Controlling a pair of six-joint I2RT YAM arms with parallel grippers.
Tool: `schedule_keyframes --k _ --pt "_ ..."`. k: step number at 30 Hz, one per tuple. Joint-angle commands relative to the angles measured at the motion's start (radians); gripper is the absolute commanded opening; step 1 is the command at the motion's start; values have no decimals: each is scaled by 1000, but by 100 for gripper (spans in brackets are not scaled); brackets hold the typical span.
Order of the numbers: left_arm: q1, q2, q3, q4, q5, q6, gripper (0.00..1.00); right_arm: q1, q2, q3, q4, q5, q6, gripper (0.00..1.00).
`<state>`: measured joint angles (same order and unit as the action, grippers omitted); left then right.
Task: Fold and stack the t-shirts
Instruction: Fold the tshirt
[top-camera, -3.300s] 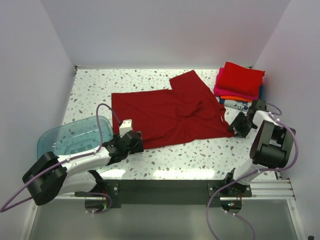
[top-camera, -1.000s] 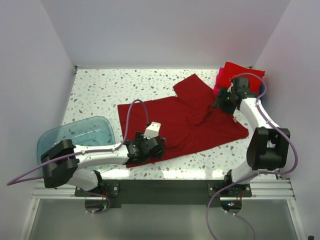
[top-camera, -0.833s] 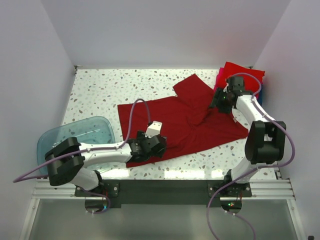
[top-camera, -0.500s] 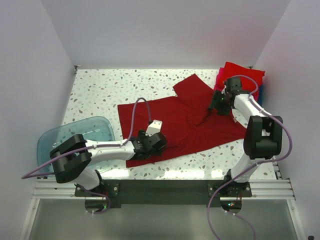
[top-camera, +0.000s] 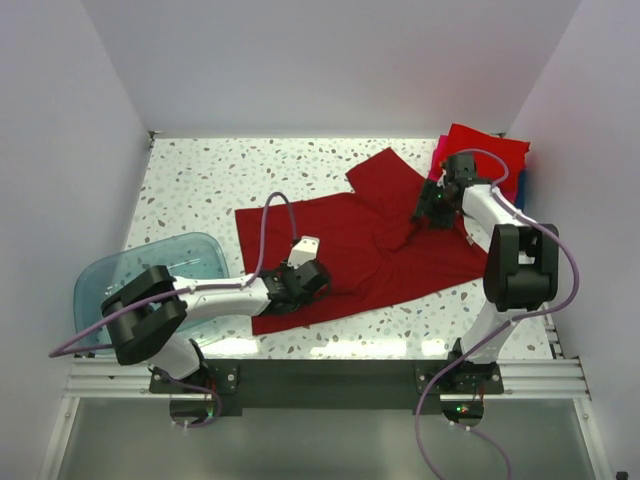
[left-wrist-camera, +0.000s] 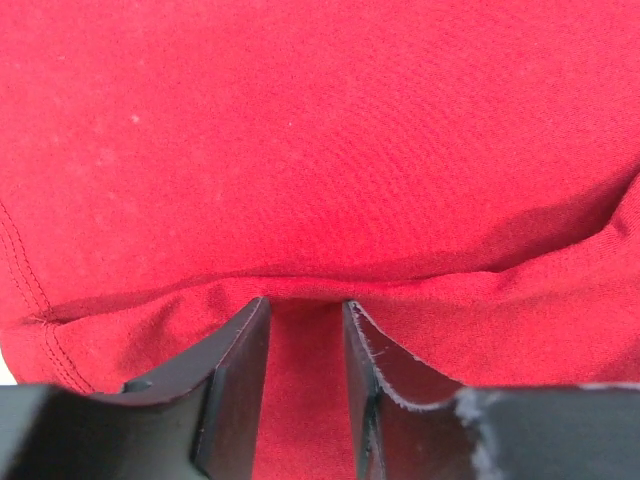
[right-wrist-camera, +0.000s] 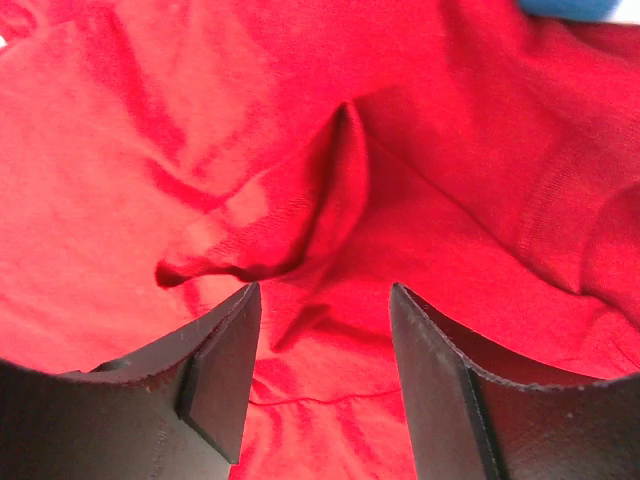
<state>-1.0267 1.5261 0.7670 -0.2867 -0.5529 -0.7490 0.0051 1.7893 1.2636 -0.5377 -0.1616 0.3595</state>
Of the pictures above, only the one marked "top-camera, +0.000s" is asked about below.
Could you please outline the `dark red t shirt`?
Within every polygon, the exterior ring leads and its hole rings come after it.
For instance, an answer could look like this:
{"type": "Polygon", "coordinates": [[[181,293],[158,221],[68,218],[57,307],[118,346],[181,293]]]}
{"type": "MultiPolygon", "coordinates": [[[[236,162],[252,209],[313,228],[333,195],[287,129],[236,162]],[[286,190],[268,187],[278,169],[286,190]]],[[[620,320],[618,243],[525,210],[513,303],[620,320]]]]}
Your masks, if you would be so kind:
{"type": "Polygon", "coordinates": [[[319,261],[331,276],[329,295],[288,315],[253,318],[264,335],[418,299],[483,276],[487,255],[468,240],[461,219],[451,229],[412,221],[423,177],[387,148],[346,174],[339,193],[269,209],[264,266],[291,248],[291,216],[300,234],[319,239],[319,261]]]}

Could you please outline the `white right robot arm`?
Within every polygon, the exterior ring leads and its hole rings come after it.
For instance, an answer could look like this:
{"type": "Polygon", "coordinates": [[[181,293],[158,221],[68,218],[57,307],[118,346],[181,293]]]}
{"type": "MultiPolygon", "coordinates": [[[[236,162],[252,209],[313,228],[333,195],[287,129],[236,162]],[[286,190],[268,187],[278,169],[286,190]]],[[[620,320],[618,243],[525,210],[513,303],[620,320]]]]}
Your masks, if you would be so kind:
{"type": "Polygon", "coordinates": [[[424,394],[437,387],[466,393],[481,377],[490,379],[520,319],[538,311],[558,290],[557,229],[519,218],[499,188],[509,174],[506,163],[484,152],[503,169],[491,180],[479,174],[476,153],[483,151],[471,148],[448,156],[440,179],[424,183],[412,215],[414,222],[425,218],[438,229],[451,229],[465,215],[491,236],[483,275],[485,303],[442,370],[425,377],[424,394]]]}

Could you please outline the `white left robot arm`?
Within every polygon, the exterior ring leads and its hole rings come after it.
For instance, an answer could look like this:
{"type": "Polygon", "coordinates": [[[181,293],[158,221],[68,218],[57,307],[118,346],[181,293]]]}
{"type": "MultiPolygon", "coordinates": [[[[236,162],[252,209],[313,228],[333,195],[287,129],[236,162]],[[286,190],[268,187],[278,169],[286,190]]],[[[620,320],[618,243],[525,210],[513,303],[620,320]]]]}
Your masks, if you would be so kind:
{"type": "Polygon", "coordinates": [[[200,390],[207,368],[196,343],[177,335],[187,321],[220,316],[288,315],[326,294],[331,276],[313,259],[235,279],[196,280],[153,266],[101,305],[119,364],[149,363],[185,392],[200,390]]]}

